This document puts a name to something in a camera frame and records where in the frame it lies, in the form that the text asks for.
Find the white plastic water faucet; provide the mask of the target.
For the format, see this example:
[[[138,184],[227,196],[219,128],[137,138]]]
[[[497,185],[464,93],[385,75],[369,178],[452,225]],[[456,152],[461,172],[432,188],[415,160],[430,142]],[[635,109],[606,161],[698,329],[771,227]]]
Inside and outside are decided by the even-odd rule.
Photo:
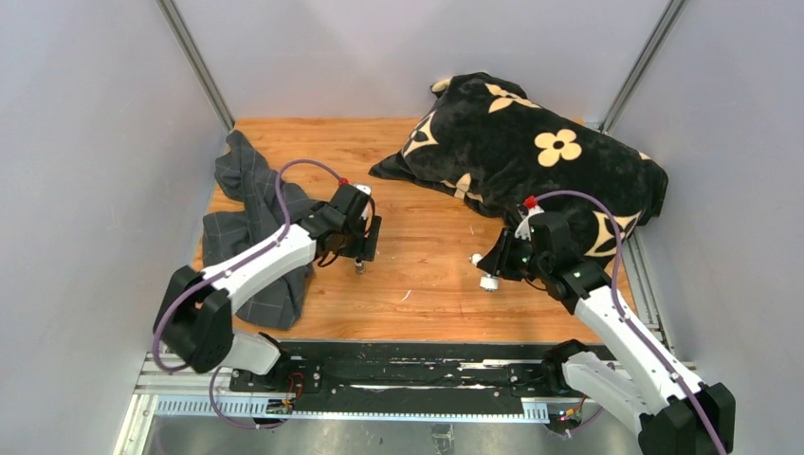
[[[472,265],[476,268],[479,267],[479,262],[484,256],[479,253],[474,253],[469,257],[469,261]],[[479,281],[479,286],[485,291],[489,293],[496,292],[499,289],[499,279],[489,272],[485,272],[482,270],[481,278]]]

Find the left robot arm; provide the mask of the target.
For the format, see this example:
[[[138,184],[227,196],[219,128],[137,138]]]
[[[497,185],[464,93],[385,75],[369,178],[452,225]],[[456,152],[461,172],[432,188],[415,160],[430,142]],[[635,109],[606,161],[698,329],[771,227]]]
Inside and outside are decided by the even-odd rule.
[[[282,390],[291,369],[280,343],[235,328],[236,313],[296,269],[339,258],[372,261],[381,221],[371,187],[342,182],[330,201],[317,203],[243,253],[200,271],[188,265],[176,269],[155,320],[155,343],[178,355],[180,370],[248,371],[265,390]]]

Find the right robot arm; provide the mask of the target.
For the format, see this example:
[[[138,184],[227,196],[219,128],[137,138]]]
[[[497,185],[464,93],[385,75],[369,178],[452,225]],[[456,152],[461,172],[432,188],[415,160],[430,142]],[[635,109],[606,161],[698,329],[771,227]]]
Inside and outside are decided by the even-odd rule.
[[[544,387],[556,395],[592,398],[635,435],[644,454],[729,454],[734,449],[736,399],[709,385],[672,353],[631,311],[612,277],[576,252],[568,223],[556,212],[531,211],[505,227],[486,254],[470,261],[482,289],[501,280],[540,280],[548,295],[583,322],[622,367],[611,369],[576,339],[542,361]]]

